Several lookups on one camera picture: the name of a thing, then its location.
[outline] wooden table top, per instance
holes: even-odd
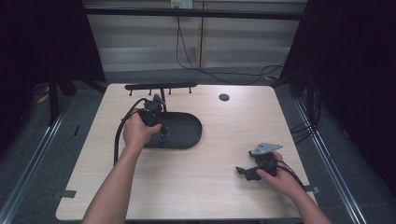
[[[95,192],[113,167],[120,119],[149,91],[107,88],[67,190],[56,212],[60,220],[82,220]],[[222,93],[230,96],[223,102]],[[144,148],[136,165],[127,219],[209,220],[298,217],[290,199],[264,180],[246,181],[235,166],[256,166],[248,152],[260,142],[283,145],[278,152],[305,185],[308,180],[274,90],[270,87],[202,85],[166,91],[167,110],[187,112],[203,125],[194,147]],[[120,149],[124,146],[120,140]]]

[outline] forearm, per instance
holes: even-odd
[[[131,196],[138,154],[122,152],[102,186],[96,192],[83,223],[124,223]]]
[[[296,205],[304,224],[331,223],[314,200],[305,192],[293,195],[290,198]]]

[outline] black horizontal bar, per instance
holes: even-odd
[[[46,12],[79,12],[89,15],[121,15],[121,16],[165,16],[165,17],[203,17],[203,18],[235,18],[301,21],[304,13],[291,12],[259,12],[259,11],[230,11],[209,9],[184,8],[134,8],[134,7],[41,7]]]
[[[171,83],[149,83],[125,85],[127,91],[156,90],[156,89],[178,89],[196,87],[196,82],[171,82]]]

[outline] hand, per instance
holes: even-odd
[[[126,149],[139,148],[141,150],[151,136],[159,132],[162,127],[161,124],[157,124],[154,127],[146,126],[137,114],[137,110],[137,108],[134,109],[132,116],[125,122],[123,138]]]
[[[273,151],[272,153],[278,161],[283,161],[282,155],[278,152]],[[282,162],[279,162],[277,165],[286,167]],[[294,177],[282,169],[276,170],[277,174],[275,177],[261,169],[258,169],[256,172],[259,176],[272,184],[277,191],[288,197],[293,197],[299,193],[305,193]]]

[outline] gray carpet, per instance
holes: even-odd
[[[261,70],[261,68],[212,68],[209,71],[257,75]],[[279,73],[278,69],[271,76],[276,76]],[[257,76],[230,74],[216,74],[216,76],[233,84],[247,84],[258,78]],[[196,81],[199,84],[226,84],[208,74],[187,69],[108,73],[106,78],[107,83]],[[253,85],[267,85],[268,83],[269,81],[262,77]],[[56,190],[65,189],[103,97],[102,93],[92,90],[84,84],[76,83],[76,85],[78,93],[66,111],[63,123],[40,164],[12,223],[62,223],[55,217],[59,200],[53,199],[52,196]],[[40,94],[41,91],[36,92],[35,98]],[[303,120],[297,111],[294,99],[290,96],[288,85],[276,88],[276,95],[289,127],[294,128],[301,124]],[[0,160],[0,205],[4,204],[35,152],[35,148],[47,129],[49,117],[49,102],[42,105],[35,105],[32,102],[22,121],[19,135],[10,146],[8,154]],[[396,223],[396,200],[377,174],[361,158],[359,149],[344,137],[342,127],[325,106],[322,107],[318,131],[332,153],[332,157],[352,194],[357,199],[367,223]],[[320,193],[316,194],[319,207],[334,223],[353,223],[312,140],[305,139],[297,145],[297,149],[311,184],[320,189]],[[277,219],[266,220],[266,223],[284,224],[298,223],[299,221],[301,220],[298,218]],[[217,220],[202,221],[202,223],[250,224],[253,221]]]

